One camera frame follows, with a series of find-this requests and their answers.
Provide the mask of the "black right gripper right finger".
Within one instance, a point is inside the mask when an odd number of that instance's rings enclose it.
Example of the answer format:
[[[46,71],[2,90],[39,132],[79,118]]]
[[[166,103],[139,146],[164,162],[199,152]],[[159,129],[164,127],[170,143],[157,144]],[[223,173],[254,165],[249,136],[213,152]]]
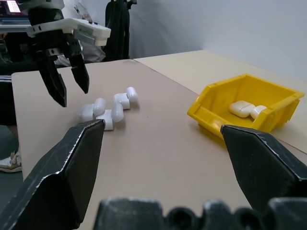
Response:
[[[264,211],[276,197],[307,198],[307,166],[271,134],[223,125],[236,180],[251,207]]]

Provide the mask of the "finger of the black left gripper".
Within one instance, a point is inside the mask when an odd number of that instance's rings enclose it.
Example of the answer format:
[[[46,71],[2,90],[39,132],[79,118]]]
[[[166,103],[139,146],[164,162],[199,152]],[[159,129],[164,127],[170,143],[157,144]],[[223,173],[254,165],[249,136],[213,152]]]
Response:
[[[66,87],[54,64],[53,57],[46,51],[35,52],[35,62],[50,96],[62,107],[67,107]]]
[[[76,83],[85,94],[89,91],[89,75],[82,56],[71,56],[69,58],[71,71]]]

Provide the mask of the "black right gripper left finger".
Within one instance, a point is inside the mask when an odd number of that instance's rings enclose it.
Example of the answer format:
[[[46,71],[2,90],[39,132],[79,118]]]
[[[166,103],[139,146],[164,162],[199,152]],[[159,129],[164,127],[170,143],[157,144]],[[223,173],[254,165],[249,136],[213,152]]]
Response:
[[[80,123],[35,165],[0,214],[0,230],[74,230],[93,192],[103,120]]]

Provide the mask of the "open white earbud case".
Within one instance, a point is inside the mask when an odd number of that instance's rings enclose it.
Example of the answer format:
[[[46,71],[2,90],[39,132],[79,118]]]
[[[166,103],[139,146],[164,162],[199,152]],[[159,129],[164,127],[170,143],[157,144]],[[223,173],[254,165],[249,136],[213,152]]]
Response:
[[[121,104],[124,110],[129,110],[132,105],[139,103],[139,97],[134,87],[128,87],[125,93],[115,94],[113,101]]]
[[[106,101],[104,98],[97,98],[92,104],[83,105],[78,113],[80,122],[94,120],[97,116],[104,114],[106,110]]]
[[[102,119],[105,123],[105,131],[113,130],[114,123],[122,121],[124,118],[123,107],[120,103],[114,103],[112,109],[106,109],[102,115],[96,119]]]

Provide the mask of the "closed white earbud case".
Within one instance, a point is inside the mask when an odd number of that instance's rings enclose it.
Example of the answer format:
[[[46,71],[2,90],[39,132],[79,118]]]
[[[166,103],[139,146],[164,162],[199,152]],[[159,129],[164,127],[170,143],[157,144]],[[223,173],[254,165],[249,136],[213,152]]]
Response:
[[[256,119],[260,113],[265,110],[267,107],[264,106],[264,105],[259,105],[259,106],[255,106],[251,111],[250,111],[250,116],[253,118],[253,119]]]
[[[246,118],[250,116],[250,113],[254,108],[255,105],[249,102],[237,101],[229,106],[229,111],[238,117]]]

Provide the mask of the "yellow plastic bin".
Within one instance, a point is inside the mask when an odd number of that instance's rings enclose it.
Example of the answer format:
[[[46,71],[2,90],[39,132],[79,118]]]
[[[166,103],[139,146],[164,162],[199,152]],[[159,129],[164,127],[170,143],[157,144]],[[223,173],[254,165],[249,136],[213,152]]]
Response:
[[[257,118],[241,118],[230,112],[237,101],[266,107]],[[243,74],[209,84],[188,110],[199,125],[221,137],[222,125],[249,127],[273,134],[307,152],[307,94]]]

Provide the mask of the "grey desk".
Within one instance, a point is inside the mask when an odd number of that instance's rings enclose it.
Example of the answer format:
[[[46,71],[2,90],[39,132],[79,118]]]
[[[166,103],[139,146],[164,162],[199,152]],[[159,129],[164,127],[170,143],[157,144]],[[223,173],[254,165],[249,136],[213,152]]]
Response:
[[[0,15],[1,33],[23,33],[31,26],[26,15]]]

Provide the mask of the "black trousers with white stripes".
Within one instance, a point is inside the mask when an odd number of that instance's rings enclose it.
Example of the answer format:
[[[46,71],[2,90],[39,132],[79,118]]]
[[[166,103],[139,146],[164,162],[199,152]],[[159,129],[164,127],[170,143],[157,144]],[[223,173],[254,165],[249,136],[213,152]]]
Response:
[[[0,125],[16,125],[12,74],[36,70],[38,65],[33,61],[0,63]]]

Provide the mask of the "white sneaker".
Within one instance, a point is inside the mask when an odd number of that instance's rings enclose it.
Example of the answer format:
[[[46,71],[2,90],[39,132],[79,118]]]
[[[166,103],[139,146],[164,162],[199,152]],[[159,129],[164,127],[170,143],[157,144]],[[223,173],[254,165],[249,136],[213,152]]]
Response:
[[[16,173],[22,170],[22,160],[19,151],[13,151],[9,157],[0,160],[0,172]]]

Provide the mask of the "monitor screen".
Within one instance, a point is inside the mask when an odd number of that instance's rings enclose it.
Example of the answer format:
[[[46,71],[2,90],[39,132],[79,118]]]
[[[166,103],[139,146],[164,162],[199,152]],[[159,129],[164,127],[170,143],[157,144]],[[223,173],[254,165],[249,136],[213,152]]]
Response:
[[[25,13],[22,13],[17,2],[15,0],[1,0],[0,10],[5,10],[1,13],[2,15],[18,15],[26,16]]]

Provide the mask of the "black hanging garment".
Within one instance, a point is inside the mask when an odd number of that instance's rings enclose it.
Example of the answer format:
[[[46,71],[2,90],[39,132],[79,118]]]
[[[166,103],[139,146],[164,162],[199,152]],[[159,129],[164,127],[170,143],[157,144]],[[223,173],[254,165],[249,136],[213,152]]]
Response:
[[[111,29],[107,44],[103,47],[104,62],[129,59],[130,12],[137,0],[111,0],[105,11],[105,27]]]

